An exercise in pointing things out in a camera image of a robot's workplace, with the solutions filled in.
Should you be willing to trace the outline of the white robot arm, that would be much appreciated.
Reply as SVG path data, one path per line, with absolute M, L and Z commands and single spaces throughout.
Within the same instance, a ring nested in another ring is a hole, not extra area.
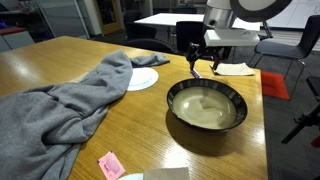
M 260 23 L 281 13 L 292 0 L 207 0 L 204 18 L 200 25 L 198 42 L 190 42 L 186 60 L 190 70 L 198 59 L 208 57 L 216 70 L 226 60 L 232 47 L 255 46 L 258 35 L 244 27 L 234 28 L 236 19 Z

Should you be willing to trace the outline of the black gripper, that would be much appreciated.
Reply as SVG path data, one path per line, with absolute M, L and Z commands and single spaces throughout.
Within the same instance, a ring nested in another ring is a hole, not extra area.
M 231 52 L 231 46 L 205 47 L 203 44 L 190 42 L 187 48 L 186 60 L 191 70 L 198 59 L 214 61 L 213 70 L 216 70 L 221 60 L 226 60 Z

